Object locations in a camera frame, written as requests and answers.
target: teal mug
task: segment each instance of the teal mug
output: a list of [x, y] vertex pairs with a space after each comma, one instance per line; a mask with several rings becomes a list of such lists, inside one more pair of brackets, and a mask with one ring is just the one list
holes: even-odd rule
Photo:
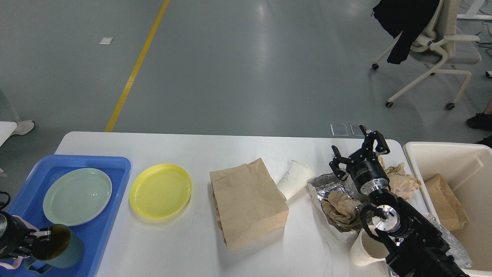
[[51, 231], [51, 236], [45, 240], [41, 238], [33, 247], [31, 257], [24, 262], [27, 270], [43, 274], [52, 267], [68, 268], [80, 261], [84, 243], [68, 227], [55, 224], [42, 231]]

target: white table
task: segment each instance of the white table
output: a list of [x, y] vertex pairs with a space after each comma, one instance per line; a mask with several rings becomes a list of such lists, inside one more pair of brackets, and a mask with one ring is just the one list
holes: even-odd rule
[[17, 128], [17, 123], [0, 121], [0, 146], [8, 139], [12, 132]]
[[[400, 144], [388, 140], [391, 153], [386, 166], [405, 162]], [[210, 171], [235, 167], [261, 157], [275, 182], [297, 160], [315, 175], [330, 173], [328, 163], [335, 144], [342, 155], [360, 148], [361, 139], [272, 138], [166, 134], [72, 132], [61, 141], [56, 154], [123, 156], [132, 169], [128, 186], [110, 235], [98, 277], [113, 276], [387, 276], [384, 262], [354, 265], [351, 245], [339, 242], [326, 228], [326, 218], [303, 189], [287, 204], [285, 228], [229, 251], [215, 223]], [[130, 207], [132, 182], [146, 168], [173, 163], [191, 176], [189, 203], [173, 217], [149, 221]], [[420, 192], [411, 203], [425, 212]]]

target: yellow floor stripe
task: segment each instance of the yellow floor stripe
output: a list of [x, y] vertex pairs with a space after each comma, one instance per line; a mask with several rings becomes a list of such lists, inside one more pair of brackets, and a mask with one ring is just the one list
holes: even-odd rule
[[142, 62], [144, 61], [145, 55], [147, 54], [147, 50], [149, 49], [149, 46], [152, 42], [152, 39], [154, 38], [155, 31], [157, 30], [157, 27], [159, 26], [160, 20], [162, 19], [162, 15], [164, 15], [164, 11], [166, 10], [168, 3], [169, 3], [169, 0], [166, 0], [166, 1], [164, 1], [164, 4], [162, 4], [162, 8], [160, 9], [160, 12], [157, 15], [157, 18], [155, 19], [155, 22], [154, 22], [154, 25], [152, 26], [151, 32], [150, 32], [149, 36], [147, 37], [147, 40], [145, 41], [144, 48], [142, 48], [142, 52], [140, 52], [140, 56], [138, 56], [137, 63], [133, 67], [133, 71], [131, 72], [130, 78], [128, 78], [128, 82], [126, 82], [126, 85], [123, 89], [123, 93], [120, 96], [120, 100], [118, 100], [118, 103], [116, 104], [116, 108], [113, 111], [113, 115], [111, 115], [111, 118], [109, 119], [108, 125], [106, 126], [106, 129], [104, 130], [105, 132], [111, 132], [113, 130], [113, 127], [115, 126], [116, 120], [118, 119], [118, 116], [120, 115], [120, 112], [123, 108], [123, 104], [126, 101], [126, 97], [128, 96], [128, 93], [130, 92], [131, 86], [133, 85], [133, 81], [135, 80], [135, 77], [138, 74], [138, 70], [140, 69]]

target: crumpled foil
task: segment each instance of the crumpled foil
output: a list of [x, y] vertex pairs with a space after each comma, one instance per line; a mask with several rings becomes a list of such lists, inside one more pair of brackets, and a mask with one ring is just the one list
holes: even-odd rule
[[[367, 196], [360, 194], [355, 188], [355, 184], [349, 177], [346, 181], [341, 181], [337, 179], [334, 173], [323, 174], [314, 178], [311, 182], [307, 184], [311, 199], [316, 204], [316, 207], [326, 216], [321, 207], [321, 201], [327, 199], [328, 195], [332, 191], [340, 191], [347, 195], [349, 198], [359, 200], [362, 204], [356, 208], [356, 213], [362, 209], [362, 207], [368, 203], [369, 199]], [[353, 240], [357, 237], [358, 232], [361, 228], [349, 229], [345, 226], [337, 224], [329, 216], [326, 216], [329, 223], [329, 229], [332, 233], [342, 242], [347, 242]]]

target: floor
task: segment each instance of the floor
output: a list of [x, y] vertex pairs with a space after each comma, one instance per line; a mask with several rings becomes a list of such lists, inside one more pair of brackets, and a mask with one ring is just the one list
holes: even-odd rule
[[[36, 121], [0, 147], [0, 190], [15, 195], [68, 132], [105, 130], [163, 2], [0, 2], [0, 88]], [[465, 125], [492, 96], [484, 48], [481, 63], [460, 67], [473, 77], [452, 111], [457, 75], [385, 107], [425, 68], [409, 58], [371, 70], [393, 41], [371, 17], [377, 3], [170, 0], [113, 132], [330, 138], [332, 123], [363, 123], [401, 144], [489, 136]], [[458, 26], [492, 41], [482, 22]]]

